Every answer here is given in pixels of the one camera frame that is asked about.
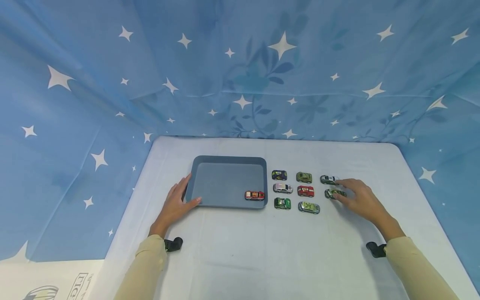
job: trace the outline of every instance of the red toy car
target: red toy car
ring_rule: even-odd
[[[313,190],[313,187],[311,187],[311,186],[300,185],[297,188],[297,192],[298,192],[299,196],[302,196],[302,197],[306,196],[306,197],[312,198],[313,196],[315,196],[315,191]]]
[[[264,192],[254,192],[254,191],[245,192],[245,200],[262,201],[263,199],[265,199]]]

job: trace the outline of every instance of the left hand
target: left hand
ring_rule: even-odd
[[[200,203],[201,197],[192,199],[188,203],[183,203],[181,199],[191,176],[192,174],[189,174],[187,177],[182,178],[179,183],[172,186],[163,204],[162,211],[150,226],[149,236],[158,234],[164,239],[168,228]]]

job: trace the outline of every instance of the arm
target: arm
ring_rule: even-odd
[[[387,259],[402,281],[410,300],[458,300],[443,277],[412,240],[406,237],[397,220],[385,210],[369,186],[356,179],[338,180],[337,183],[355,192],[355,198],[335,194],[335,199],[371,221],[384,237],[387,242]]]
[[[158,278],[167,259],[163,239],[168,228],[201,201],[201,198],[188,203],[182,201],[182,194],[190,177],[191,175],[182,178],[168,192],[162,211],[151,225],[148,238],[140,243],[135,259],[125,274],[114,300],[153,299]]]

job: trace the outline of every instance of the toy car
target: toy car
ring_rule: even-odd
[[[293,192],[293,188],[291,185],[283,184],[283,183],[275,183],[273,185],[274,192],[282,192],[286,194],[291,194]]]
[[[318,214],[320,212],[320,206],[315,203],[309,203],[309,202],[299,202],[299,210],[301,212],[306,212],[306,213],[311,213],[311,214]]]
[[[347,194],[344,191],[334,190],[334,189],[325,190],[325,197],[328,199],[335,199],[335,197],[333,196],[334,194],[340,194],[344,197],[347,196]]]
[[[312,183],[312,175],[310,173],[297,173],[297,181],[298,182],[305,182],[305,183]]]
[[[297,187],[297,193],[300,197],[306,196],[312,198],[313,196],[315,196],[315,191],[311,186],[300,185],[299,187]]]
[[[275,198],[273,204],[277,209],[291,209],[292,202],[288,198]]]
[[[335,181],[339,180],[340,178],[328,175],[320,176],[320,182],[323,184],[331,184],[331,185],[338,185]]]
[[[287,171],[283,170],[273,170],[272,171],[273,180],[287,180]]]
[[[255,192],[255,191],[245,192],[245,200],[262,201],[263,199],[265,199],[264,192]]]

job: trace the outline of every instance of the black clip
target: black clip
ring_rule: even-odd
[[[376,242],[370,241],[366,244],[366,246],[374,258],[387,256],[384,250],[386,244],[381,244],[380,246],[378,246]]]
[[[180,250],[183,240],[179,237],[176,237],[173,241],[171,240],[163,240],[165,242],[165,250],[167,252],[174,252]]]

